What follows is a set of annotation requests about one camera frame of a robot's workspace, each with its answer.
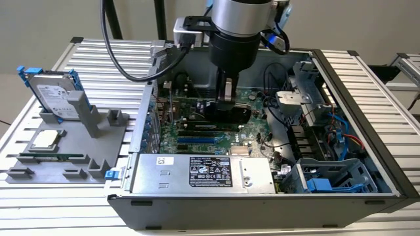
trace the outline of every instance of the motherboard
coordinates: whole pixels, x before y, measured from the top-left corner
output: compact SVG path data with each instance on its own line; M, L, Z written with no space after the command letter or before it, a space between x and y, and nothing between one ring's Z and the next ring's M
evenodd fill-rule
M238 89L236 101L251 106L251 119L246 124L227 125L216 131L208 129L204 131L188 130L186 124L187 120L204 118L200 109L204 103L214 101L214 99L188 97L183 93L176 94L172 98L174 122L168 122L166 119L162 124L160 153L271 156L272 149L262 146L262 140L268 135L270 128L259 93L251 89ZM218 125L223 124L207 123L203 127L211 128Z

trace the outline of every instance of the white wall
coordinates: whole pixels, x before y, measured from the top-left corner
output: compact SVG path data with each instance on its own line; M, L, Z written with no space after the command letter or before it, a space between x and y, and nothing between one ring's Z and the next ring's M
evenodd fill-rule
M171 37L175 18L202 15L206 0L166 3ZM115 4L124 38L158 38L154 0L115 0ZM294 47L356 50L378 64L388 63L396 52L420 52L420 0L292 0L292 4L286 31ZM99 0L0 0L0 80L8 84L0 86L2 94L23 86L3 74L15 74L20 64L51 68L74 36L102 38ZM8 97L0 108L20 99L14 93ZM23 103L10 110L12 116Z

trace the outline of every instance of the warning label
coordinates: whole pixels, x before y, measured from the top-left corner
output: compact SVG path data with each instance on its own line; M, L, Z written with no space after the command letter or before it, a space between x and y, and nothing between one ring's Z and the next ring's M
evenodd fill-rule
M190 185L192 187L232 187L228 157L190 157Z

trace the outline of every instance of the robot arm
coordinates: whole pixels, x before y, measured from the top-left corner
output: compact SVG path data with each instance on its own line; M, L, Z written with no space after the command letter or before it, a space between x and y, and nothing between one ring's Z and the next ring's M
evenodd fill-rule
M203 33L210 35L210 60L218 66L219 110L231 110L235 106L239 73L252 66L260 42L276 53L287 54L290 43L279 23L284 25L290 12L288 0L215 0L211 17L178 19L176 44L182 34L192 33L195 46L200 47Z

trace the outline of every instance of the circuit board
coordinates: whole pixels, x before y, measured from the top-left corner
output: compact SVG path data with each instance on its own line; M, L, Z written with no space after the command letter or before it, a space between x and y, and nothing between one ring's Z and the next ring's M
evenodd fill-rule
M179 132L183 131L182 125L179 123L191 115L191 104L196 102L203 102L203 98L187 97L179 94L174 97L174 104L178 105L179 114L178 119L174 123L164 122L162 125L162 145L160 153L176 154L176 153L196 153L196 154L215 154L215 155L232 155L232 147L247 147L242 150L248 150L248 155L251 157L271 156L272 149L263 147L256 141L256 136L260 134L266 137L270 133L267 118L263 118L263 101L258 97L258 91L251 91L250 89L238 89L238 103L248 104L252 111L258 114L251 116L250 122L239 127L239 132L212 132L215 143L210 144L187 144L179 142ZM178 145L184 145L184 149L179 150Z

